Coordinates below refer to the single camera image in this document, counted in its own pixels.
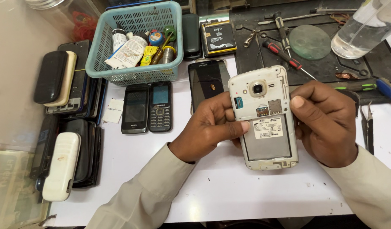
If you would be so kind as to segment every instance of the white phone back housing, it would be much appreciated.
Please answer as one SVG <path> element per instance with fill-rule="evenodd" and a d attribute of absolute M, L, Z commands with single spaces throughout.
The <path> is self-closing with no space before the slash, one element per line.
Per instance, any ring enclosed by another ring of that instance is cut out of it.
<path fill-rule="evenodd" d="M 80 151 L 81 137 L 77 133 L 60 133 L 56 139 L 49 176 L 43 186 L 43 199 L 64 201 L 71 192 Z"/>
<path fill-rule="evenodd" d="M 253 86 L 263 85 L 255 94 Z M 237 121 L 249 121 L 249 131 L 240 137 L 249 169 L 291 168 L 298 163 L 289 85 L 282 66 L 243 73 L 228 82 Z"/>

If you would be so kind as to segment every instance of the yellow packet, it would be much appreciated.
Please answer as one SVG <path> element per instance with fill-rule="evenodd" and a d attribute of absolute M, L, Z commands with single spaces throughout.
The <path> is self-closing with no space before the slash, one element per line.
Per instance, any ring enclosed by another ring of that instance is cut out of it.
<path fill-rule="evenodd" d="M 157 52 L 158 46 L 146 46 L 140 66 L 147 66 L 152 61 L 153 55 Z"/>

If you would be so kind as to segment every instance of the black screwdriver handle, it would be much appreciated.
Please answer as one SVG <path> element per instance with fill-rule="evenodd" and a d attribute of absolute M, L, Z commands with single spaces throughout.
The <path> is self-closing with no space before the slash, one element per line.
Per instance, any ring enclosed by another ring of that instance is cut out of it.
<path fill-rule="evenodd" d="M 286 31 L 284 30 L 283 19 L 280 17 L 282 13 L 280 11 L 273 14 L 273 19 L 276 22 L 276 26 L 279 29 L 280 37 L 282 38 L 282 44 L 285 50 L 290 49 L 289 39 L 286 36 Z"/>
<path fill-rule="evenodd" d="M 266 38 L 263 40 L 262 45 L 269 50 L 271 50 L 274 54 L 277 54 L 281 58 L 283 58 L 285 61 L 287 61 L 290 65 L 295 67 L 297 70 L 299 70 L 302 65 L 295 59 L 291 58 L 290 56 L 286 55 L 284 52 L 281 51 L 279 46 L 275 45 L 274 43 L 270 42 L 269 38 Z"/>

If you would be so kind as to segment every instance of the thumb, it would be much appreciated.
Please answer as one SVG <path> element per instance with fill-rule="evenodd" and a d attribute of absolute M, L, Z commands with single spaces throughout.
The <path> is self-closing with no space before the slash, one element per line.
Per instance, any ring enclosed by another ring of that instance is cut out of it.
<path fill-rule="evenodd" d="M 307 101 L 301 96 L 295 96 L 290 102 L 291 111 L 294 115 L 317 135 L 328 138 L 335 134 L 341 126 L 330 119 L 320 108 Z"/>
<path fill-rule="evenodd" d="M 210 126 L 213 132 L 212 141 L 219 143 L 221 141 L 239 138 L 248 132 L 250 123 L 248 121 L 227 122 L 222 125 Z"/>

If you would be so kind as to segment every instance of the green tape roll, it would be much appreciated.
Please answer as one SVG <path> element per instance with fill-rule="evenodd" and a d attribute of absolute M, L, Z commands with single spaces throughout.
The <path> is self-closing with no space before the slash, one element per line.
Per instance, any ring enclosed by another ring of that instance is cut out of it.
<path fill-rule="evenodd" d="M 170 41 L 176 40 L 176 30 L 174 29 L 174 27 L 172 25 L 165 26 L 165 28 L 163 29 L 163 32 L 165 33 L 165 38 L 168 38 L 170 33 L 172 33 Z"/>

